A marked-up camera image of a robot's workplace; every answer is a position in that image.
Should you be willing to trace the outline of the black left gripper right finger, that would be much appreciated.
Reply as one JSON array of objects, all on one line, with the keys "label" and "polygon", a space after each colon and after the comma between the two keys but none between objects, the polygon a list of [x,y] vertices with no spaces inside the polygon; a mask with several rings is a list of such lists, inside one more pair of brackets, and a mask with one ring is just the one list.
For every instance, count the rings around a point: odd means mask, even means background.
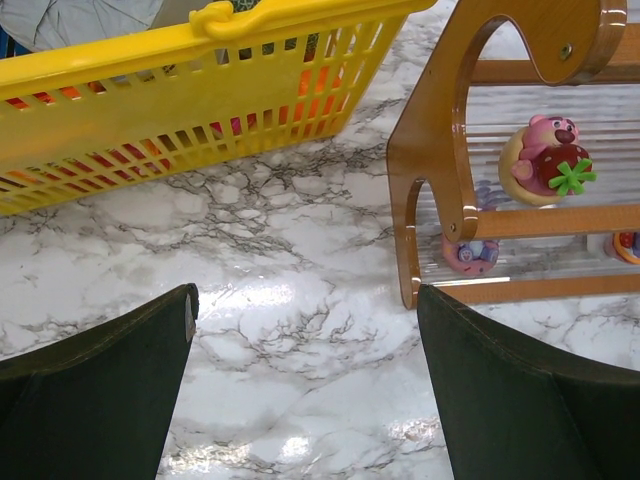
[{"label": "black left gripper right finger", "polygon": [[553,347],[441,290],[417,315],[457,479],[636,479],[639,374]]}]

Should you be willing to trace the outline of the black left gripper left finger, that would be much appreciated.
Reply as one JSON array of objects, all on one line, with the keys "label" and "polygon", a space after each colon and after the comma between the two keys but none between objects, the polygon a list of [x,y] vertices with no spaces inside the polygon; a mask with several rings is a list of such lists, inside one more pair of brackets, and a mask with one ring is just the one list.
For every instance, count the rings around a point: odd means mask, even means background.
[{"label": "black left gripper left finger", "polygon": [[180,285],[1,363],[4,479],[153,479],[196,331]]}]

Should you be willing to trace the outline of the purple bunny pink donut toy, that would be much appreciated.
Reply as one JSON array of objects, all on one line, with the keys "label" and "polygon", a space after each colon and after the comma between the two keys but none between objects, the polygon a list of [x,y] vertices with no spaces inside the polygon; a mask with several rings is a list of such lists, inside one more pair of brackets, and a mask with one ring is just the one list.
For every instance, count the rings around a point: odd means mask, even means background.
[{"label": "purple bunny pink donut toy", "polygon": [[[496,211],[510,200],[502,187],[489,180],[477,182],[475,194],[481,211]],[[496,265],[500,252],[499,243],[495,239],[452,243],[442,235],[441,250],[452,270],[463,276],[476,278],[487,274]]]}]

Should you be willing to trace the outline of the purple bunny orange basket toy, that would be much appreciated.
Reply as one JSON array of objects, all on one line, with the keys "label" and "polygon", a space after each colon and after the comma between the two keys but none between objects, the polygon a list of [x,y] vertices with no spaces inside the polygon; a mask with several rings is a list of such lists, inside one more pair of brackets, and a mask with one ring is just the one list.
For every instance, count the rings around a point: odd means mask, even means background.
[{"label": "purple bunny orange basket toy", "polygon": [[609,257],[630,265],[639,265],[639,232],[615,232],[609,235],[604,242],[604,251]]}]

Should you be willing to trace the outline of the pink bear strawberry donut toy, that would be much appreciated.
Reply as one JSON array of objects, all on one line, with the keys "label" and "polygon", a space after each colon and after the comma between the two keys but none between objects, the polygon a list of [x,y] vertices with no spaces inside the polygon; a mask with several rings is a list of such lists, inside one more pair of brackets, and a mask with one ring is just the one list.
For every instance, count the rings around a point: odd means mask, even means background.
[{"label": "pink bear strawberry donut toy", "polygon": [[597,180],[579,128],[565,116],[533,116],[503,147],[498,174],[513,200],[535,207],[581,195]]}]

